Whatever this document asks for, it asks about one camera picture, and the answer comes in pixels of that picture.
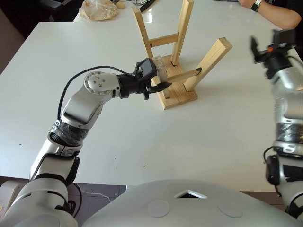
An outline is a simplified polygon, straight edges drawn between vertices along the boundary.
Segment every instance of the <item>wooden plank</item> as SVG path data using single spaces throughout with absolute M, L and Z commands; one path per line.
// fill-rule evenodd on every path
M 188 78 L 184 83 L 186 91 L 193 90 L 231 48 L 232 45 L 226 38 L 218 39 L 197 66 L 197 68 L 201 67 L 203 69 L 202 72 L 198 76 Z
M 181 54 L 181 50 L 182 50 L 188 22 L 190 19 L 193 6 L 194 6 L 193 0 L 183 0 L 182 9 L 179 18 L 179 24 L 178 24 L 179 38 L 174 45 L 174 49 L 172 51 L 171 59 L 170 59 L 173 65 L 179 64 L 179 57 Z
M 149 41 L 151 47 L 155 47 L 155 46 L 161 46 L 164 44 L 176 42 L 178 40 L 178 37 L 179 37 L 179 33 L 175 33 L 172 35 L 166 35 L 159 38 L 150 39 Z
M 197 74 L 199 74 L 201 72 L 201 70 L 202 70 L 201 68 L 198 68 L 198 69 L 191 70 L 191 71 L 188 71 L 188 72 L 183 72 L 181 74 L 170 77 L 167 82 L 174 83 L 174 82 L 177 82 L 179 80 L 184 80 L 184 79 L 196 76 Z
M 147 56 L 150 59 L 152 59 L 153 58 L 152 49 L 151 49 L 151 46 L 150 46 L 150 42 L 149 42 L 149 39 L 148 39 L 148 35 L 147 35 L 147 32 L 146 32 L 146 28 L 145 28 L 145 25 L 144 25 L 144 21 L 143 21 L 143 18 L 142 18 L 141 11 L 139 10 L 139 8 L 137 6 L 133 6 L 132 10 L 133 10 L 133 13 L 134 13 L 134 18 L 137 21 L 137 25 L 138 25 L 140 33 L 141 33 L 141 37 L 142 37 L 142 40 L 143 40 L 143 43 L 144 43 L 144 46 L 145 46 L 145 49 L 146 49 L 146 52 L 147 52 Z
M 163 62 L 166 66 L 166 71 L 167 71 L 167 77 L 168 80 L 170 77 L 178 74 L 183 73 L 183 69 L 181 68 L 180 65 L 173 66 L 170 62 L 171 55 L 162 57 Z M 157 77 L 154 77 L 152 79 L 152 82 L 154 85 L 159 83 L 159 80 Z M 196 100 L 198 98 L 195 90 L 187 92 L 183 86 L 185 80 L 180 80 L 175 83 L 173 83 L 169 87 L 169 98 L 165 98 L 162 92 L 158 92 L 158 97 L 161 102 L 161 105 L 164 110 L 173 108 L 175 106 Z

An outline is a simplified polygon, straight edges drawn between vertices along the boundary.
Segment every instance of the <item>black cable on floor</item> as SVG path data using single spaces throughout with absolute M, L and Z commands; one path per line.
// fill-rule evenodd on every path
M 73 184 L 74 184 L 74 186 L 78 189 L 79 195 L 80 195 L 80 203 L 79 203 L 79 207 L 78 207 L 78 209 L 77 209 L 77 211 L 76 211 L 76 213 L 75 213 L 75 215 L 74 215 L 74 218 L 75 218 L 75 217 L 77 216 L 77 214 L 78 214 L 80 208 L 81 208 L 81 205 L 82 205 L 82 192 L 81 192 L 81 189 L 79 188 L 79 186 L 78 186 L 76 183 L 73 183 Z

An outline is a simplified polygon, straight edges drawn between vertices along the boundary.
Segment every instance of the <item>black sleeve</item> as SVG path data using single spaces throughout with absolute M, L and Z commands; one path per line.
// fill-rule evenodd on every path
M 297 12 L 303 20 L 303 0 L 288 0 L 287 8 Z

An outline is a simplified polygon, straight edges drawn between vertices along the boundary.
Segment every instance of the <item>black chair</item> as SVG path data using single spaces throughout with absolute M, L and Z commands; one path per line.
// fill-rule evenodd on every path
M 41 0 L 40 6 L 49 11 L 54 21 L 73 21 L 83 0 Z

